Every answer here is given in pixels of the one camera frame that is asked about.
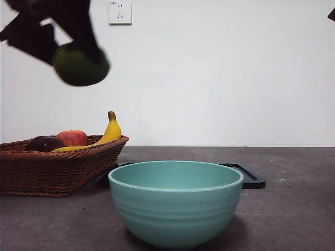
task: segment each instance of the yellow banana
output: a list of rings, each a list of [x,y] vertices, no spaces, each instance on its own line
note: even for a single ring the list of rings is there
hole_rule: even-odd
[[[107,143],[107,142],[110,142],[116,139],[120,139],[121,138],[121,128],[116,121],[116,116],[113,111],[108,112],[108,120],[109,122],[108,122],[104,135],[96,143],[91,144],[91,145],[84,145],[84,146],[60,147],[60,148],[53,150],[52,152],[72,151],[72,150],[82,149],[82,148],[86,148],[92,145],[100,145],[100,144],[104,144],[104,143]]]

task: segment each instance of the wicker basket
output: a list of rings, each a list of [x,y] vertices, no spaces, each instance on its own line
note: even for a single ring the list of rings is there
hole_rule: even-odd
[[[88,143],[102,135],[89,135]],[[117,166],[129,140],[67,152],[25,151],[29,140],[0,144],[0,195],[67,197],[84,184]]]

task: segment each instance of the wall outlet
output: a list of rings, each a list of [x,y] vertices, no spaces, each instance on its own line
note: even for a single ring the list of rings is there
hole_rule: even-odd
[[[110,1],[109,25],[131,25],[131,0]]]

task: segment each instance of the ceramic bowl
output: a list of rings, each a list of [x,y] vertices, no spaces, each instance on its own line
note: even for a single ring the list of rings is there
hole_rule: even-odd
[[[235,213],[243,175],[207,162],[151,161],[108,174],[125,227],[154,246],[188,250],[208,242]]]

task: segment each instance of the gray countertop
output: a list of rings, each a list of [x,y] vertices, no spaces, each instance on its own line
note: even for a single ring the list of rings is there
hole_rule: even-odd
[[[335,148],[125,147],[119,163],[159,159],[239,163],[266,179],[195,251],[335,250]],[[66,198],[1,196],[1,250],[157,250],[125,229],[101,181]]]

